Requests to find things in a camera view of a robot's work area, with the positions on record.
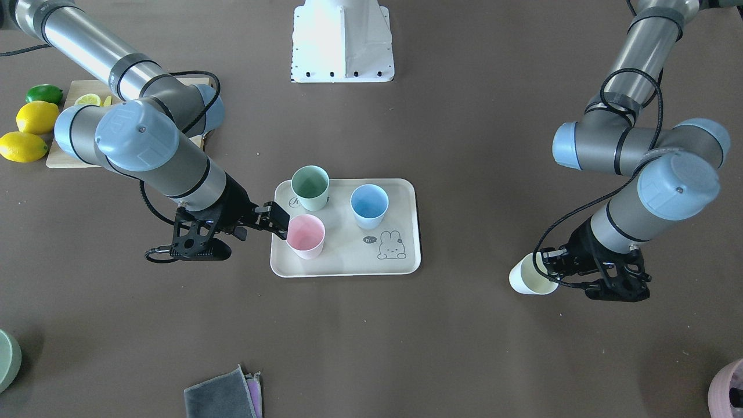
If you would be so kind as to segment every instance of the white tray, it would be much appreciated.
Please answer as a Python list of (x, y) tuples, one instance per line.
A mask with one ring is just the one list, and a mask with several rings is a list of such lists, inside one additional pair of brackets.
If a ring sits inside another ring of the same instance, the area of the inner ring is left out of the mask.
[[(362, 184), (382, 187), (389, 209), (375, 229), (361, 229), (351, 210), (351, 193)], [(271, 269), (281, 277), (363, 276), (410, 274), (421, 265), (421, 238), (415, 189), (404, 179), (331, 179), (328, 204), (310, 212), (296, 200), (291, 180), (279, 184), (274, 200), (291, 217), (311, 213), (325, 224), (322, 253), (312, 260), (299, 258), (286, 241), (273, 236)]]

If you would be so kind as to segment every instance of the wooden cutting board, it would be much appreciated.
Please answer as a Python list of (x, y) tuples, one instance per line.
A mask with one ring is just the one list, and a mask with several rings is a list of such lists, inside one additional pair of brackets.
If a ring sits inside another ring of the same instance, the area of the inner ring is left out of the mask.
[[(211, 85), (208, 77), (196, 77), (196, 78), (179, 78), (179, 80), (190, 86), (192, 84), (209, 84)], [(101, 83), (98, 80), (75, 80), (70, 84), (70, 88), (67, 90), (67, 98), (65, 100), (64, 109), (75, 104), (75, 100), (83, 94), (95, 93), (100, 96), (101, 101), (104, 101), (106, 97), (111, 96), (111, 105), (121, 103), (121, 99), (111, 94), (108, 90), (108, 86)], [(204, 136), (195, 136), (191, 138), (194, 144), (199, 148), (204, 148)], [(86, 168), (86, 167), (100, 167), (97, 165), (86, 164), (75, 157), (69, 156), (66, 152), (62, 151), (57, 145), (56, 141), (52, 141), (51, 147), (49, 147), (49, 154), (47, 155), (46, 161), (47, 167), (49, 168)]]

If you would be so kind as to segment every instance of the pink cup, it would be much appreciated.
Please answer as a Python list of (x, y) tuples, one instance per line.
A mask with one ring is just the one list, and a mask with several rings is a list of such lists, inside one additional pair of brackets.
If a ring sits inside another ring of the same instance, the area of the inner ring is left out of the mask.
[(712, 379), (710, 391), (707, 394), (707, 404), (710, 407), (712, 418), (733, 418), (730, 388), (733, 384), (740, 385), (741, 380), (743, 380), (743, 358), (723, 367)]
[(305, 214), (292, 218), (286, 233), (289, 248), (305, 260), (320, 255), (325, 242), (325, 226), (315, 215)]

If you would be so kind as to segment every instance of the bunny drawing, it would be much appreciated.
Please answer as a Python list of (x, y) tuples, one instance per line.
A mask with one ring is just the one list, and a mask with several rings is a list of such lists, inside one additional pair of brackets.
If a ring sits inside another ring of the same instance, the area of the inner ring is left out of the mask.
[(405, 255), (405, 245), (403, 245), (403, 240), (400, 238), (399, 232), (384, 231), (380, 238), (381, 243), (379, 244), (378, 259), (385, 260), (407, 257)]

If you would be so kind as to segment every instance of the cup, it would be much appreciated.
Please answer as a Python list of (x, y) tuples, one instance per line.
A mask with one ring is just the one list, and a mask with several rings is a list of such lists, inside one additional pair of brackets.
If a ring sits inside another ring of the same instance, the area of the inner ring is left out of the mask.
[(289, 221), (286, 243), (289, 248), (305, 260), (320, 255), (325, 242), (325, 226), (315, 215), (299, 215)]
[(0, 329), (0, 393), (7, 389), (21, 368), (21, 347), (11, 334)]
[[(508, 282), (513, 290), (524, 295), (548, 295), (559, 286), (555, 282), (547, 280), (535, 268), (531, 260), (532, 253), (527, 254), (508, 275)], [(542, 262), (542, 255), (536, 255), (536, 264), (544, 273), (547, 272), (545, 264)]]
[(330, 178), (322, 168), (308, 165), (291, 176), (291, 190), (307, 210), (320, 210), (328, 203)]
[(356, 223), (363, 229), (379, 226), (388, 207), (387, 192), (376, 184), (362, 184), (351, 193), (351, 209)]
[(707, 406), (712, 418), (734, 418), (743, 408), (734, 408), (730, 402), (730, 389), (743, 388), (743, 358), (723, 367), (717, 372), (707, 392)]

